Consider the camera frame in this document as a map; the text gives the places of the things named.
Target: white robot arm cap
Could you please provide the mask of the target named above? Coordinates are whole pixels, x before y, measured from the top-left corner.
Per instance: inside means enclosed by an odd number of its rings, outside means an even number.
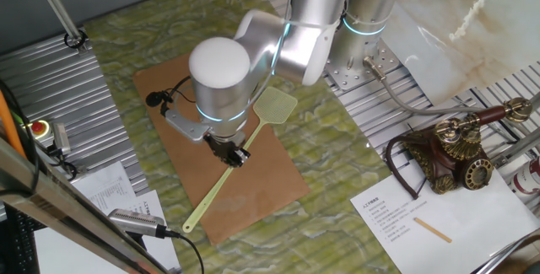
[[[223,37],[201,42],[189,56],[190,72],[200,84],[212,89],[229,88],[242,81],[250,69],[250,57],[240,43]]]

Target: antique telephone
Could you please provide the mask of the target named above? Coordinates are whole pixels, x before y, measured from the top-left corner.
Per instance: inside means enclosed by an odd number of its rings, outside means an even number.
[[[419,194],[403,179],[392,161],[392,147],[397,142],[410,151],[422,168],[431,189],[437,194],[463,186],[469,190],[485,187],[494,166],[482,149],[480,126],[507,118],[523,122],[532,112],[531,102],[514,98],[503,105],[469,114],[463,120],[451,118],[393,138],[386,148],[386,160],[392,173],[414,199]]]

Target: table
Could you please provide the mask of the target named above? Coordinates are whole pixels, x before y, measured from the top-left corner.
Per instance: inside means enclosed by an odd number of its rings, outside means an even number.
[[[232,37],[250,9],[273,12],[264,0],[148,0],[84,25],[151,189],[165,218],[180,231],[192,212],[179,178],[149,119],[132,75],[213,36]],[[197,226],[188,236],[208,273],[398,273],[349,199],[390,172],[324,81],[271,85],[294,95],[301,114],[274,132],[311,193],[215,247]],[[186,273],[198,273],[187,244],[175,241]]]

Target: metal base plate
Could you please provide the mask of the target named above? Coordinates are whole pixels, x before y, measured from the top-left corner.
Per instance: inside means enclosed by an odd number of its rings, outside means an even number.
[[[381,39],[379,41],[379,56],[375,58],[375,63],[382,68],[384,73],[391,72],[400,66],[396,55],[386,46],[386,43]],[[351,89],[356,89],[360,85],[374,79],[369,69],[362,71],[350,69],[347,72],[343,71],[328,71],[328,77],[343,91],[347,92]]]

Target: brown cardboard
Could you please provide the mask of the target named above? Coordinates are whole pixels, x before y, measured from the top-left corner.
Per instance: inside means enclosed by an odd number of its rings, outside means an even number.
[[[141,98],[145,99],[154,91],[172,88],[189,75],[188,59],[189,54],[185,54],[135,73],[133,82]],[[186,90],[185,95],[195,99],[192,89]],[[192,143],[169,126],[159,113],[159,107],[147,106],[147,110],[195,207],[225,172],[227,165],[213,156],[205,142]],[[178,110],[187,119],[198,121],[195,105],[182,97],[178,99]],[[255,131],[258,123],[257,115],[250,110],[244,127],[247,137]],[[310,191],[269,125],[261,129],[249,152],[251,157],[232,172],[201,218],[200,224],[211,244],[226,240]]]

